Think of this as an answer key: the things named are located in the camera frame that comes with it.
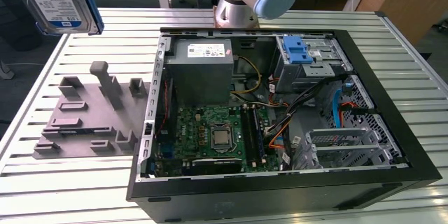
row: blue cable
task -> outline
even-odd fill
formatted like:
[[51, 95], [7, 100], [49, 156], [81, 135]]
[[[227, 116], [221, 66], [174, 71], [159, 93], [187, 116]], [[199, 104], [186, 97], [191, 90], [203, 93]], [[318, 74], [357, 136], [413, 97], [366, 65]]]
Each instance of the blue cable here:
[[334, 124], [335, 124], [335, 128], [341, 127], [341, 121], [338, 119], [338, 112], [337, 112], [337, 108], [338, 108], [338, 96], [342, 92], [342, 89], [335, 89], [334, 95], [333, 95], [333, 103], [331, 103], [331, 110], [333, 110], [333, 118], [334, 118]]

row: green circuit board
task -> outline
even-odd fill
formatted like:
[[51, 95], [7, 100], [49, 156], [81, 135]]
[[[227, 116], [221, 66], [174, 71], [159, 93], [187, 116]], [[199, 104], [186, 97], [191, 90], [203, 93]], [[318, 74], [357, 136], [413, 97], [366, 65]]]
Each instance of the green circuit board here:
[[[261, 127], [267, 125], [267, 112], [263, 107], [257, 108]], [[211, 147], [211, 130], [215, 127], [229, 127], [231, 134], [231, 148], [218, 152]], [[239, 158], [241, 172], [271, 172], [277, 170], [275, 154], [265, 156], [265, 163], [255, 167], [246, 165], [245, 146], [241, 132], [239, 107], [206, 106], [179, 107], [177, 110], [175, 142], [173, 143], [173, 159], [194, 158]], [[175, 169], [170, 176], [178, 175]]]

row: wire bundle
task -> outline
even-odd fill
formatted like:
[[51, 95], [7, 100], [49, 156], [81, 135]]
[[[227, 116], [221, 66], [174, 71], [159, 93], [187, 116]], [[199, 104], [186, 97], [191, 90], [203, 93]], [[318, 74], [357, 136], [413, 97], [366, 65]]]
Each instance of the wire bundle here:
[[275, 140], [275, 138], [279, 136], [279, 134], [282, 133], [282, 131], [285, 130], [285, 128], [287, 127], [289, 123], [290, 123], [290, 118], [291, 115], [295, 113], [297, 111], [297, 107], [301, 106], [306, 101], [309, 101], [319, 92], [321, 88], [323, 87], [323, 85], [326, 85], [327, 83], [333, 82], [333, 81], [339, 81], [343, 80], [346, 78], [345, 74], [341, 74], [338, 76], [334, 77], [329, 77], [329, 78], [323, 78], [321, 79], [314, 85], [311, 85], [309, 88], [306, 88], [295, 97], [295, 99], [293, 100], [293, 102], [290, 103], [289, 107], [286, 108], [285, 111], [285, 116], [282, 117], [282, 119], [273, 124], [269, 128], [267, 128], [267, 132], [270, 132], [271, 130], [274, 130], [279, 125], [282, 126], [281, 129], [277, 131], [277, 134], [274, 135], [274, 137], [271, 138], [270, 142], [269, 142], [269, 148], [282, 148], [282, 146], [279, 145], [273, 145], [273, 142]]

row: ram slot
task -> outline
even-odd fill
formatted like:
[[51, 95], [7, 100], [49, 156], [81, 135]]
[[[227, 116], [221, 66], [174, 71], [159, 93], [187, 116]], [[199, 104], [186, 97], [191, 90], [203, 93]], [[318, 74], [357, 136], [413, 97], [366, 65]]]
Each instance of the ram slot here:
[[255, 164], [261, 163], [261, 158], [258, 154], [258, 123], [254, 118], [255, 113], [253, 108], [242, 106], [239, 109], [241, 114], [241, 130], [242, 130], [242, 140], [245, 148], [245, 160], [247, 166], [255, 167]]
[[258, 115], [257, 110], [251, 109], [253, 111], [253, 121], [254, 121], [254, 128], [255, 128], [255, 143], [258, 148], [258, 162], [263, 163], [263, 146], [262, 146], [262, 133], [261, 133], [261, 127], [258, 124]]

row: blue plastic latch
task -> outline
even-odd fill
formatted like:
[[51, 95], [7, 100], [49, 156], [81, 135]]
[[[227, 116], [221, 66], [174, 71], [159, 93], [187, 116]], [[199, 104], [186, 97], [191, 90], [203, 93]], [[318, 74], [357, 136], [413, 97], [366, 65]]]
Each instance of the blue plastic latch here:
[[282, 37], [283, 47], [289, 56], [290, 64], [310, 64], [313, 58], [309, 57], [306, 52], [306, 45], [297, 36]]

